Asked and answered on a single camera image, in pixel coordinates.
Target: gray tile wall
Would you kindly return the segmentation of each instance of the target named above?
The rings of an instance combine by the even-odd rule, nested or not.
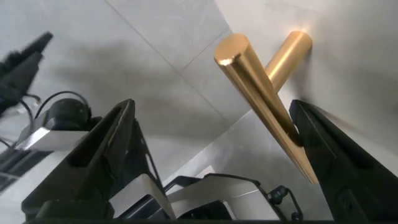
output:
[[[231,33],[213,0],[4,0],[0,17],[0,55],[54,34],[32,93],[77,91],[100,115],[135,100],[163,179],[249,110],[213,61]],[[16,138],[25,115],[0,136]]]

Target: tile grout line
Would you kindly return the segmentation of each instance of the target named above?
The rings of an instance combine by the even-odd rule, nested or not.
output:
[[[214,42],[216,42],[216,40],[217,40],[219,37],[221,37],[223,34],[225,34],[225,32],[228,31],[228,30],[229,30],[229,26],[228,26],[223,32],[221,32],[221,34],[218,35],[209,45],[207,45],[207,46],[206,46],[203,50],[201,50],[196,56],[194,56],[194,58],[193,58],[191,61],[189,61],[189,62],[187,63],[187,65],[184,66],[184,67],[181,69],[181,72],[184,71],[185,68],[188,67],[188,65],[190,65],[197,57],[199,57],[200,54],[202,54],[208,47],[210,47],[212,44],[214,44]]]
[[[182,72],[185,70],[185,68],[188,66],[188,65],[190,65],[202,52],[204,52],[208,47],[210,47],[212,44],[214,44],[216,41],[217,41],[217,39],[219,38],[219,37],[221,37],[226,31],[228,31],[229,30],[229,26],[219,35],[219,36],[217,36],[209,45],[207,45],[207,47],[205,47],[197,56],[195,56],[186,66],[184,66],[184,68],[183,69],[181,69],[181,72],[178,72],[178,74],[180,74],[180,76],[184,79],[184,81],[186,82],[186,83],[188,83],[188,85],[190,85],[223,119],[224,119],[224,122],[227,124],[227,127],[228,127],[228,129],[229,129],[229,127],[230,127],[230,125],[229,125],[229,121],[228,121],[228,119],[226,119],[225,117],[224,117],[224,115],[221,113],[221,112],[219,112],[218,111],[218,109],[217,108],[215,108],[214,107],[214,105],[213,104],[211,104],[203,95],[202,95],[202,93],[200,93],[200,91],[199,90],[197,90],[193,85],[191,85],[191,83],[190,82],[188,82],[188,80],[182,75]]]
[[[170,82],[177,76],[180,75],[180,72],[165,58],[163,57],[163,55],[157,51],[155,49],[154,46],[152,46],[152,44],[149,43],[149,41],[140,33],[138,32],[138,30],[136,30],[136,28],[134,28],[134,26],[118,11],[116,10],[111,3],[109,3],[107,0],[103,0],[134,32],[136,32],[148,45],[149,47],[151,47],[163,60],[165,60],[166,63],[168,63],[168,65],[170,65],[172,67],[172,69],[175,71],[175,75],[173,77],[170,78]],[[145,103],[143,103],[139,108],[137,108],[137,110],[139,110],[140,108],[143,108],[146,104],[148,104],[148,102],[150,102],[150,100],[152,100],[153,98],[155,98],[157,95],[160,94],[162,90],[157,91],[153,96],[151,96]]]
[[[119,11],[117,11],[113,6],[112,6],[112,4],[110,4],[107,0],[104,0],[105,1],[105,3],[132,29],[132,30],[134,30],[135,32],[137,32],[137,34],[141,37],[141,38],[143,38],[144,39],[144,41],[152,48],[152,49],[154,49],[155,50],[155,52],[158,54],[158,55],[160,55],[161,57],[162,57],[162,59],[163,60],[165,60],[173,69],[174,69],[174,71],[177,73],[176,75],[180,75],[182,78],[183,78],[183,80],[188,84],[188,85],[190,85],[190,87],[192,87],[223,119],[224,119],[224,122],[227,124],[227,126],[229,126],[229,123],[228,123],[228,120],[196,89],[196,88],[194,88],[188,81],[187,81],[187,79],[181,74],[181,72],[184,70],[184,68],[186,68],[194,59],[196,59],[204,50],[206,50],[211,44],[213,44],[219,37],[221,37],[228,29],[229,29],[229,26],[223,31],[223,32],[221,32],[221,34],[220,35],[218,35],[215,39],[214,39],[214,41],[212,41],[209,45],[207,45],[197,56],[195,56],[194,58],[193,58],[193,60],[191,60],[186,66],[184,66],[184,68],[183,69],[181,69],[181,72],[180,71],[178,71],[168,60],[166,60],[166,58],[165,57],[163,57],[163,55],[161,54],[161,53],[159,53],[159,51],[157,51],[156,49],[155,49],[155,47],[154,46],[152,46],[150,43],[149,43],[149,41],[147,40],[147,39],[145,39],[144,38],[144,36],[140,33],[140,32],[138,32],[138,30],[136,30],[135,28],[134,28],[134,26],[132,25],[132,24],[130,24],[129,23],[129,21],[119,12]],[[143,103],[142,104],[142,106],[140,107],[140,108],[143,108],[151,99],[153,99],[153,98],[155,98],[157,95],[159,95],[160,94],[160,92],[161,92],[161,90],[159,90],[158,92],[156,92],[152,97],[150,97],[145,103]]]

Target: brass cylinder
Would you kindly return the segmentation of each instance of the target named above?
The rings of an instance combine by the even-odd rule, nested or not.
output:
[[[248,38],[243,34],[232,34],[223,40],[216,49],[215,60],[220,66],[231,66],[240,71],[252,81],[256,91],[280,123],[285,133],[301,146],[299,133],[297,132],[282,101],[272,87],[272,83],[265,73],[259,58],[254,52]]]
[[[215,60],[302,174],[317,182],[300,136],[248,38],[242,34],[227,37],[217,47]]]
[[[278,92],[294,68],[303,60],[311,49],[312,39],[306,33],[293,31],[287,36],[274,57],[265,68],[266,74]]]

